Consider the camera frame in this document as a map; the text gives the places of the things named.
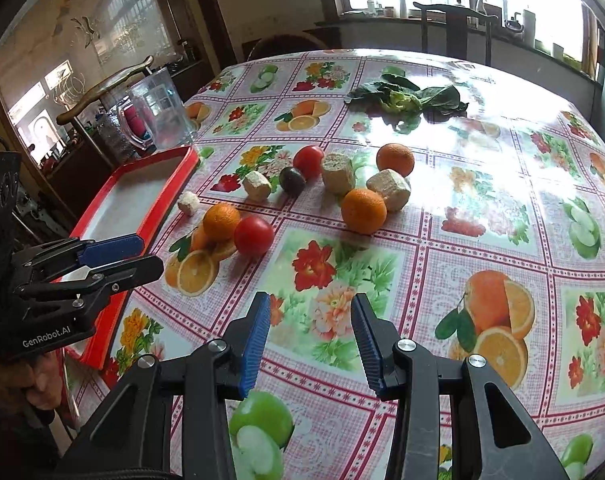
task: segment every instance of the red tomato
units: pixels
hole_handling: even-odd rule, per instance
[[[305,146],[294,156],[294,168],[302,173],[305,180],[316,178],[321,174],[321,161],[325,152],[318,146]]]
[[[243,218],[233,232],[233,243],[240,254],[262,256],[274,241],[274,228],[260,216]]]

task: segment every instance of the window sill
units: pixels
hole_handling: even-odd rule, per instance
[[[443,23],[443,22],[437,22],[434,20],[428,20],[428,21],[429,21],[429,25],[434,25],[435,27],[446,27],[445,23]],[[361,14],[343,14],[342,16],[339,17],[338,21],[317,22],[316,26],[317,27],[332,27],[332,26],[336,26],[336,25],[342,25],[343,23],[371,23],[371,22],[420,24],[420,18],[390,18],[387,16],[362,16]],[[478,30],[476,28],[470,28],[469,32],[472,34],[480,34],[481,36],[485,35],[484,30]],[[547,54],[546,52],[544,52],[542,50],[538,50],[536,48],[526,46],[525,44],[522,44],[520,41],[510,40],[509,38],[505,38],[503,36],[494,36],[492,38],[492,41],[502,41],[503,43],[508,43],[513,46],[517,46],[518,48],[528,50],[529,52],[533,52],[534,54],[538,54],[539,56],[543,56],[545,59],[551,60],[554,63],[556,63],[557,65],[560,65],[563,68],[570,70],[574,74],[581,76],[583,79],[593,83],[594,85],[597,85],[599,87],[602,86],[598,81],[592,79],[585,72],[583,72],[581,70],[577,70],[576,68],[572,67],[571,65],[569,65],[559,59],[556,59],[554,56],[551,56],[550,54]]]

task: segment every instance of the wooden chair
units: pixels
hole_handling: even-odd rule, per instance
[[[427,11],[439,10],[445,13],[447,25],[447,56],[456,59],[467,60],[467,34],[469,27],[467,18],[478,18],[479,23],[486,26],[485,33],[485,65],[491,66],[491,27],[498,24],[497,16],[486,16],[468,9],[451,5],[423,5],[414,2],[414,6],[420,9],[420,27],[422,34],[422,51],[427,53]]]
[[[307,32],[275,34],[259,40],[251,49],[247,61],[281,54],[307,52],[308,50],[327,50],[328,48],[325,43]]]

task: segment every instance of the person's hand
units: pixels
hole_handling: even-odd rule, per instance
[[[60,405],[62,378],[55,352],[39,356],[30,366],[24,361],[0,362],[0,408],[9,413],[22,410],[26,401],[40,410]]]

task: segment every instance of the floral tablecloth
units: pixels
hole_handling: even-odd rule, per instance
[[[348,110],[345,94],[386,72],[421,88],[454,84],[467,116],[386,124]],[[202,208],[192,218],[170,211],[152,250],[166,275],[133,292],[105,369],[68,364],[81,421],[139,355],[189,354],[264,290],[272,326],[257,387],[294,414],[285,478],[382,479],[396,407],[375,398],[359,361],[349,304],[366,292],[379,316],[434,354],[484,353],[559,455],[586,433],[594,443],[587,471],[605,459],[605,144],[570,102],[485,66],[377,50],[239,64],[193,102],[202,103],[202,165],[186,190]],[[279,171],[309,144],[350,156],[364,186],[388,142],[413,150],[413,192],[372,237],[345,230],[322,181],[295,200],[278,186]],[[272,182],[264,203],[242,187],[252,170]],[[273,224],[263,258],[199,246],[192,232],[219,201]],[[183,261],[199,276],[188,285],[176,275]],[[467,322],[448,326],[453,311]],[[178,398],[174,471],[181,422]],[[444,470],[450,426],[442,398]]]

